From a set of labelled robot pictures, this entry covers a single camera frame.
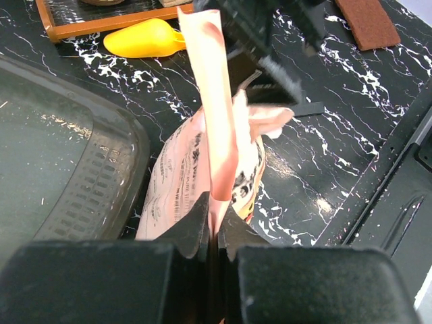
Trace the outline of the yellow plastic scoop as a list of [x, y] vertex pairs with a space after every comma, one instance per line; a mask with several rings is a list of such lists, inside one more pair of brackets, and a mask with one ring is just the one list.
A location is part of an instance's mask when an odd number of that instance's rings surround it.
[[186, 48], [182, 33], [159, 18], [112, 32], [103, 44], [111, 54], [133, 59], [168, 57]]

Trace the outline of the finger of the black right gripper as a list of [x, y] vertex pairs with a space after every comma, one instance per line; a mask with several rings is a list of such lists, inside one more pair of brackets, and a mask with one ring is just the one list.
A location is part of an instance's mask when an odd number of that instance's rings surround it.
[[266, 53], [259, 66], [294, 103], [306, 101], [302, 78], [311, 77], [306, 60], [321, 50], [325, 40], [324, 1], [266, 1], [269, 27]]
[[232, 92], [255, 72], [260, 72], [246, 87], [246, 94], [249, 101], [264, 101], [271, 81], [258, 61], [271, 53], [269, 8], [259, 9], [258, 1], [194, 1], [193, 7], [195, 12], [220, 11]]

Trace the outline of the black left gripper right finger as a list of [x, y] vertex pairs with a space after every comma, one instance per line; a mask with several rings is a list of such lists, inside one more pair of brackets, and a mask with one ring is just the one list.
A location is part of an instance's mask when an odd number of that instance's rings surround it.
[[371, 248], [274, 246], [228, 209], [218, 234], [226, 323], [418, 323], [396, 266]]

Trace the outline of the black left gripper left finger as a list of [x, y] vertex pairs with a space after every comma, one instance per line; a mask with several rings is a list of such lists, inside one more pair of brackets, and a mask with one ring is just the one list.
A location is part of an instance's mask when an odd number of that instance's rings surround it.
[[2, 323], [205, 323], [209, 194], [153, 241], [33, 241], [1, 272]]

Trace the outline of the pink cat litter bag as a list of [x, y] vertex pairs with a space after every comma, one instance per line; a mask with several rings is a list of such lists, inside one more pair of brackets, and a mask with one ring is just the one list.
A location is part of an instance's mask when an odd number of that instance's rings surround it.
[[209, 229], [216, 234], [232, 207], [250, 222], [265, 169], [262, 137], [277, 138], [294, 112], [277, 105], [250, 104], [249, 76], [231, 92], [221, 14], [216, 9], [178, 14], [202, 105], [166, 141], [153, 167], [139, 240], [153, 240], [209, 193]]

